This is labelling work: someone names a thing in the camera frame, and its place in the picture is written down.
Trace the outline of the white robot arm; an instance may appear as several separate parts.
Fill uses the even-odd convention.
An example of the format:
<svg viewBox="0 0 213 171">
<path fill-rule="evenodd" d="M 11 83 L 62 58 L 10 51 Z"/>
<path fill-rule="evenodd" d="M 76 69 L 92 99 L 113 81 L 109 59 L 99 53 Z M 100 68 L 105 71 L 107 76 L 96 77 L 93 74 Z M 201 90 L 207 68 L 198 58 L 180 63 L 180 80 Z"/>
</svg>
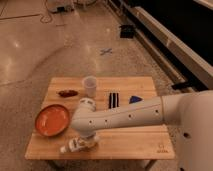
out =
<svg viewBox="0 0 213 171">
<path fill-rule="evenodd" d="M 80 103 L 71 121 L 83 138 L 97 130 L 162 124 L 180 125 L 181 171 L 213 171 L 213 90 L 157 96 L 103 111 Z"/>
</svg>

